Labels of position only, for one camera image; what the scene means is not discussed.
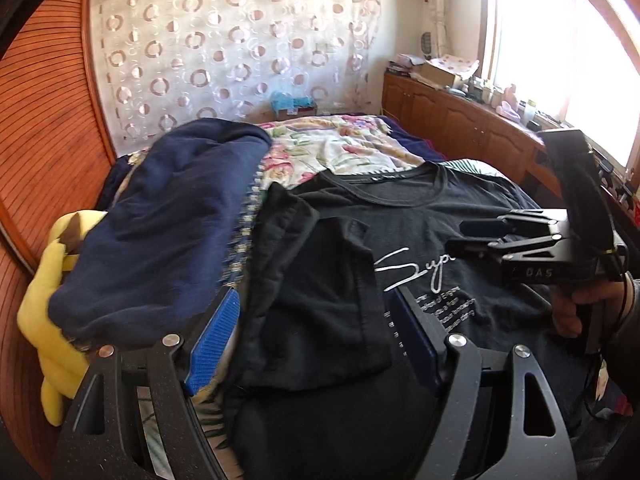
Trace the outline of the person's right hand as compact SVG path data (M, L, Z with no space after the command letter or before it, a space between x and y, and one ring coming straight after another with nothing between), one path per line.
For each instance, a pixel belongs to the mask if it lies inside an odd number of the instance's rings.
M602 307L602 324L611 327L626 315L631 302L626 278L622 282L595 278L576 287L554 286L550 290L550 298L553 324L556 331L566 338L577 338L582 333L579 313L586 307Z

